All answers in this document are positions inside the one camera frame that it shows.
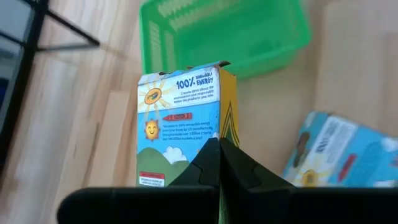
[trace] green hill illustration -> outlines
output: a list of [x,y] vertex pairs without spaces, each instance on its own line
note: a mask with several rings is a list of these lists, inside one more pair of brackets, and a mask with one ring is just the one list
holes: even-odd
[[154,172],[165,175],[165,186],[168,186],[189,165],[188,161],[177,161],[173,164],[156,149],[147,147],[137,155],[137,177],[139,172]]

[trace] yellow box side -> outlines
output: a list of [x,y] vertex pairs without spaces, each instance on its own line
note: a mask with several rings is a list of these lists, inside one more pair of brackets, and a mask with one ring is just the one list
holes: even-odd
[[236,77],[220,68],[220,137],[239,147]]

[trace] red crayon illustration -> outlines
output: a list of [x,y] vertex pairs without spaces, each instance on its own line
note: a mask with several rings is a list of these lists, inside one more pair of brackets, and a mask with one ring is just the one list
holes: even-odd
[[181,121],[186,119],[192,119],[192,113],[170,114],[163,118],[165,121]]
[[344,163],[342,170],[338,174],[338,182],[341,182],[346,177],[349,169],[354,164],[355,159],[356,159],[356,154],[349,155],[347,161]]

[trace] blue box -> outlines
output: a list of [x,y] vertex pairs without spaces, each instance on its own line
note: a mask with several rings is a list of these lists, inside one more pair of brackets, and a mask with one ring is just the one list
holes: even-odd
[[395,187],[398,139],[312,111],[300,128],[284,178],[297,187]]

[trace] crayon box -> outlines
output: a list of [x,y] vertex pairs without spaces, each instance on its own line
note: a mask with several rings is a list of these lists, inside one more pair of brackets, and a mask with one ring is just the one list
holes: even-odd
[[313,111],[300,129],[284,178],[297,187],[395,187],[398,139]]
[[137,185],[166,187],[209,138],[238,139],[236,77],[216,62],[138,84]]

